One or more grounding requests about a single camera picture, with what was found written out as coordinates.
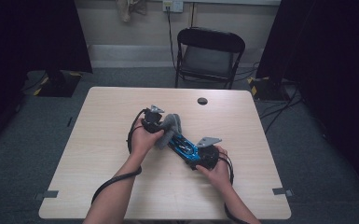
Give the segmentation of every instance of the forearm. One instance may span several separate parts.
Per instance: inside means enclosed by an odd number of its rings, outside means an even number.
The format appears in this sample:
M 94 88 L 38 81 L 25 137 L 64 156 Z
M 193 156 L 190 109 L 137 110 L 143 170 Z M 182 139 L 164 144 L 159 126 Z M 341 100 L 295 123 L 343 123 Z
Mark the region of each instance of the forearm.
M 248 223 L 260 223 L 255 215 L 249 210 L 249 208 L 243 203 L 240 196 L 234 190 L 232 186 L 220 191 L 223 200 L 228 208 L 228 211 L 236 218 L 246 221 Z
M 136 171 L 145 156 L 130 155 L 114 176 Z M 130 201 L 134 177 L 120 180 L 106 187 L 92 204 L 84 223 L 121 223 Z

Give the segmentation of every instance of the metal bracket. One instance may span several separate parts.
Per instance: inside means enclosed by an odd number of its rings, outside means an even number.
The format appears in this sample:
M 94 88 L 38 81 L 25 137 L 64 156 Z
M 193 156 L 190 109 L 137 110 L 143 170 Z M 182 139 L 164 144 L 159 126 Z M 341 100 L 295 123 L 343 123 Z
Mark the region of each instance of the metal bracket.
M 203 137 L 198 143 L 197 147 L 208 147 L 215 143 L 221 142 L 221 138 Z
M 160 109 L 160 108 L 158 108 L 158 107 L 155 106 L 155 105 L 151 105 L 151 106 L 150 106 L 150 112 L 152 112 L 152 113 L 164 113 L 165 111 L 162 110 L 162 109 Z
M 45 198 L 57 198 L 58 191 L 57 190 L 47 190 L 44 193 L 37 193 L 34 196 L 35 200 L 43 201 Z

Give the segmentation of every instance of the gray carpet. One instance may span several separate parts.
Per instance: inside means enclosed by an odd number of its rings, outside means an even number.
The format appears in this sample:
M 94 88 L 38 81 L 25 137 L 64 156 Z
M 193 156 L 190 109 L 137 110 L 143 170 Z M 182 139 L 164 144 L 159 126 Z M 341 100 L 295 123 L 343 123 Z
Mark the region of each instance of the gray carpet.
M 25 87 L 41 76 L 43 72 L 30 73 Z M 172 68 L 95 68 L 94 74 L 81 78 L 71 98 L 35 97 L 35 88 L 26 91 L 20 112 L 0 133 L 0 223 L 81 223 L 41 219 L 41 201 L 35 195 L 47 190 L 88 90 L 93 86 L 173 85 Z M 222 85 L 180 81 L 180 87 L 221 89 Z M 243 79 L 233 89 L 249 87 Z M 259 114 L 282 107 L 276 102 L 255 104 Z M 262 119 L 265 129 L 273 117 Z M 290 219 L 263 223 L 359 223 L 359 178 L 323 139 L 321 130 L 318 119 L 302 103 L 284 110 L 269 128 L 267 138 L 283 186 L 295 196 L 288 198 Z

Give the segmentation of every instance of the hand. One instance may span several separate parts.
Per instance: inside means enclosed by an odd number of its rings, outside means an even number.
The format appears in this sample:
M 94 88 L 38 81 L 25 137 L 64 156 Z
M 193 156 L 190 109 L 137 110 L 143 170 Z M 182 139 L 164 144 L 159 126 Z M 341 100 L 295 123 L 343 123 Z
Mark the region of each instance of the hand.
M 142 125 L 141 119 L 138 119 L 134 126 L 131 139 L 131 154 L 140 154 L 145 156 L 152 148 L 156 141 L 164 135 L 164 131 L 160 130 L 157 133 L 149 133 Z
M 220 152 L 219 156 L 224 159 L 227 159 L 228 152 L 220 146 L 216 147 Z M 229 182 L 228 176 L 228 165 L 224 161 L 219 159 L 213 170 L 208 170 L 200 165 L 197 165 L 196 168 L 202 174 L 208 177 L 209 181 L 211 182 L 211 185 L 214 186 L 220 192 L 222 192 L 226 188 L 231 188 L 231 183 Z

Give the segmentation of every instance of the chair backrest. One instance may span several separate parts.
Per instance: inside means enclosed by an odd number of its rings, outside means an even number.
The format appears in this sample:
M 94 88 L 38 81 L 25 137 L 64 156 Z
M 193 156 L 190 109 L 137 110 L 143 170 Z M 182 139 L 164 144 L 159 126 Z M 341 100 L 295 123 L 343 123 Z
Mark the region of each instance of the chair backrest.
M 177 41 L 179 48 L 184 44 L 232 53 L 242 53 L 245 50 L 245 42 L 238 35 L 200 27 L 190 27 L 180 31 Z

